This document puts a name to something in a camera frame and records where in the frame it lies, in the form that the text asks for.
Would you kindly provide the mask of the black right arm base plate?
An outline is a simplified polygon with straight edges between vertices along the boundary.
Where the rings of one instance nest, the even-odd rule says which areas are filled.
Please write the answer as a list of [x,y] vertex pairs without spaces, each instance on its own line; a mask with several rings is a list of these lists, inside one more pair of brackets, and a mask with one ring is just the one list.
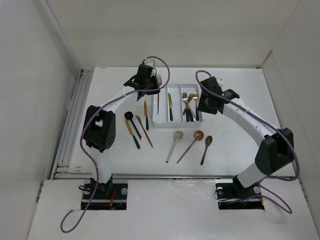
[[243,188],[233,182],[218,181],[215,183],[214,197],[219,210],[264,210],[261,189],[258,183]]

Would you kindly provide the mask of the dark wooden spoon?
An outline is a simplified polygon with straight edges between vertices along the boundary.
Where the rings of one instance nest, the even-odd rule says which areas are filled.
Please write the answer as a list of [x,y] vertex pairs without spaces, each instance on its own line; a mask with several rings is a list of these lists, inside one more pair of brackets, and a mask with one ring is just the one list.
[[205,162],[207,150],[208,150],[208,147],[211,145],[212,141],[213,141],[213,137],[211,135],[207,136],[206,139],[205,139],[205,149],[204,149],[204,153],[202,155],[201,162],[200,162],[201,166]]

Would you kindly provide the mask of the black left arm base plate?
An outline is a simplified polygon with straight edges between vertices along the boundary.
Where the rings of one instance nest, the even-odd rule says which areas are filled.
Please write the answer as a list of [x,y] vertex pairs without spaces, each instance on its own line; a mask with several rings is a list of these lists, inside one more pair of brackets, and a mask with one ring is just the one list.
[[[78,189],[82,191],[80,208],[84,210],[90,202],[96,181],[90,179]],[[127,180],[110,179],[107,183],[100,183],[88,205],[87,210],[122,211],[127,209],[129,184]]]

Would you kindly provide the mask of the rose gold knife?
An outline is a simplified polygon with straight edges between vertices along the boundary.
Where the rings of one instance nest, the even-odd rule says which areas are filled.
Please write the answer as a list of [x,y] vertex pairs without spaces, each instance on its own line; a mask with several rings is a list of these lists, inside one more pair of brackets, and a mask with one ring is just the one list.
[[143,123],[142,123],[141,118],[140,118],[139,116],[137,116],[137,115],[136,115],[135,117],[136,117],[136,119],[138,120],[138,122],[139,122],[139,124],[140,124],[140,126],[141,126],[141,128],[142,128],[142,130],[143,130],[143,132],[144,132],[144,134],[145,134],[145,137],[146,137],[146,139],[148,140],[150,146],[153,148],[154,146],[153,146],[153,144],[152,144],[152,141],[151,141],[150,137],[149,137],[148,134],[147,134],[146,129],[145,129],[144,126],[143,126]]

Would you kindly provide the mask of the aluminium rail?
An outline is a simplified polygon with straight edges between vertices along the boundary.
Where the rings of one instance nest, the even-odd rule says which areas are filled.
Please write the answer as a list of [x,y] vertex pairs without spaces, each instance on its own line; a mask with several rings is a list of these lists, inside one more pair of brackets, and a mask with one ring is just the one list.
[[[68,173],[58,172],[52,178],[53,180],[68,179],[89,179],[91,173]],[[169,179],[231,179],[231,175],[172,175],[172,174],[119,174],[113,173],[114,179],[136,179],[136,180],[169,180]]]
[[93,73],[93,68],[84,68],[80,71],[72,98],[67,105],[67,116],[50,168],[49,180],[80,179],[84,177],[80,170],[70,170],[70,164]]

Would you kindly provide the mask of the aluminium rail left side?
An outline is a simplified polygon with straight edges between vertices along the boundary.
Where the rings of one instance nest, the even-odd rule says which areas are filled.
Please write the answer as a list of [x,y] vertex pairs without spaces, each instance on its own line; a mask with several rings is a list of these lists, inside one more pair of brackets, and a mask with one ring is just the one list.
[[80,71],[72,98],[67,105],[67,116],[50,168],[49,180],[80,179],[84,177],[80,170],[70,170],[70,164],[93,73],[93,68],[84,68]]

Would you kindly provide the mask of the white three-compartment tray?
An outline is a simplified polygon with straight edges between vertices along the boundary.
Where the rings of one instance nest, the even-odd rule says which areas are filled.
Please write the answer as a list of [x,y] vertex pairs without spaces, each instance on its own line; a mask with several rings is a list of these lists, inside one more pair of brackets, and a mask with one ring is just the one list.
[[[159,93],[159,114],[157,114],[157,94],[153,96],[152,103],[152,124],[155,128],[196,128],[203,123],[203,116],[199,113],[198,121],[186,121],[186,115],[183,115],[185,104],[182,100],[182,92],[188,95],[199,92],[197,84],[168,84]],[[173,121],[170,121],[168,93],[172,98]]]

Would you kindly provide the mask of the black spoon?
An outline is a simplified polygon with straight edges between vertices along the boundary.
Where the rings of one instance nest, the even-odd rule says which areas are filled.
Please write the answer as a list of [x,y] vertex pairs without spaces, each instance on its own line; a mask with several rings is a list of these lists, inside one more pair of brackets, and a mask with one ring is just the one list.
[[135,132],[137,133],[139,139],[142,140],[143,137],[141,136],[140,132],[138,131],[138,129],[137,129],[135,123],[134,123],[134,120],[133,120],[134,115],[133,115],[133,113],[131,111],[127,111],[127,112],[124,113],[124,117],[131,122],[131,124],[132,124]]

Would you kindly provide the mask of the aluminium rail front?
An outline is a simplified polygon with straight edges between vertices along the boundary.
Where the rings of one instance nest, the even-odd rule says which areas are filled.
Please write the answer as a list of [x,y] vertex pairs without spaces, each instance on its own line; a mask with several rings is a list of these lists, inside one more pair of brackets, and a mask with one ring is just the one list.
[[[89,179],[91,173],[68,173],[58,172],[52,178],[53,180],[68,179]],[[136,180],[169,180],[169,179],[231,179],[231,175],[172,175],[172,174],[119,174],[113,173],[114,179],[136,179]]]

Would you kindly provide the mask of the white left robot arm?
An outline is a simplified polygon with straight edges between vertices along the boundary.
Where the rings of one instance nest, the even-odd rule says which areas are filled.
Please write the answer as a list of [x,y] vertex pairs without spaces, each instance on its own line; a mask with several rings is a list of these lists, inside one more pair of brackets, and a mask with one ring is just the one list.
[[104,153],[116,139],[116,114],[123,108],[137,102],[145,95],[160,93],[161,77],[157,74],[153,61],[141,63],[137,73],[126,81],[121,90],[101,106],[90,105],[85,113],[80,147],[92,160],[94,172],[90,179],[90,194],[107,198],[111,195],[112,186],[108,183],[112,173],[107,160],[94,159],[86,148]]

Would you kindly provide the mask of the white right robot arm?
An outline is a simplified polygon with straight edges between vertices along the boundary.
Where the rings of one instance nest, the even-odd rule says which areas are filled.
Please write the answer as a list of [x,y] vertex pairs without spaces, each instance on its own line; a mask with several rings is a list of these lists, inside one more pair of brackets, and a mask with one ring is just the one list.
[[201,96],[198,110],[228,117],[247,132],[258,146],[254,162],[231,182],[217,183],[220,200],[245,199],[253,196],[259,181],[292,163],[295,159],[294,136],[288,128],[279,129],[256,115],[232,89],[222,90],[211,76],[199,82]]

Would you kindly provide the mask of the rose gold fork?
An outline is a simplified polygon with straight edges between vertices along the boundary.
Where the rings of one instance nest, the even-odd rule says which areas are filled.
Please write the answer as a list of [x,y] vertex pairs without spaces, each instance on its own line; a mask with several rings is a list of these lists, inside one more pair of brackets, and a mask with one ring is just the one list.
[[[162,85],[162,77],[160,74],[156,74],[156,81],[157,85],[160,88]],[[160,111],[160,93],[157,94],[157,114],[159,114]]]

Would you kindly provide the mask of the light wooden spoon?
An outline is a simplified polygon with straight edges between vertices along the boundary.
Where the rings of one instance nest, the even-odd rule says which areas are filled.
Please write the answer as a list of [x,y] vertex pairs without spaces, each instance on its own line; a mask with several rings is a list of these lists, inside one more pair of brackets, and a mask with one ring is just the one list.
[[170,148],[170,151],[169,151],[169,153],[168,153],[168,155],[167,155],[167,158],[166,158],[166,161],[165,161],[166,163],[168,163],[168,162],[170,161],[171,156],[172,156],[172,154],[173,154],[173,152],[174,152],[174,150],[175,150],[175,148],[176,148],[177,143],[182,140],[183,136],[184,136],[184,133],[183,133],[182,131],[180,131],[180,130],[177,130],[177,131],[174,133],[173,143],[172,143],[171,148]]

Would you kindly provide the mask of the rose gold spoon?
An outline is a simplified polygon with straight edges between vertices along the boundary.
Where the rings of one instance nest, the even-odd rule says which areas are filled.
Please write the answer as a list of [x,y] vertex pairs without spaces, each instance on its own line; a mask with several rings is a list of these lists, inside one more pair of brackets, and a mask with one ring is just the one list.
[[204,138],[204,133],[201,130],[197,130],[193,135],[193,142],[189,145],[189,147],[184,151],[184,153],[180,156],[176,164],[178,164],[183,157],[188,153],[188,151],[191,149],[191,147],[194,145],[195,142],[201,141]]

